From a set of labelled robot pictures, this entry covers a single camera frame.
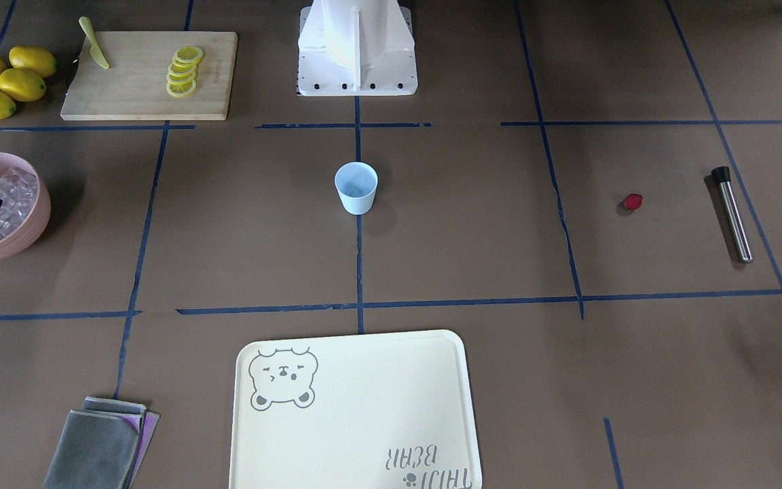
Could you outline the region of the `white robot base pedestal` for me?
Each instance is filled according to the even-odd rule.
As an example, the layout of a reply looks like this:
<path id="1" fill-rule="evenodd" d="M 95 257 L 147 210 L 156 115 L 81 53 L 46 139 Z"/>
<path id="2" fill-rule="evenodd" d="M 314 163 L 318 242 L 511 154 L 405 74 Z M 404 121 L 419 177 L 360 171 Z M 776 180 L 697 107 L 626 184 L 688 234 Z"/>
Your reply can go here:
<path id="1" fill-rule="evenodd" d="M 314 1 L 300 11 L 296 90 L 306 97 L 417 92 L 411 10 L 397 1 Z"/>

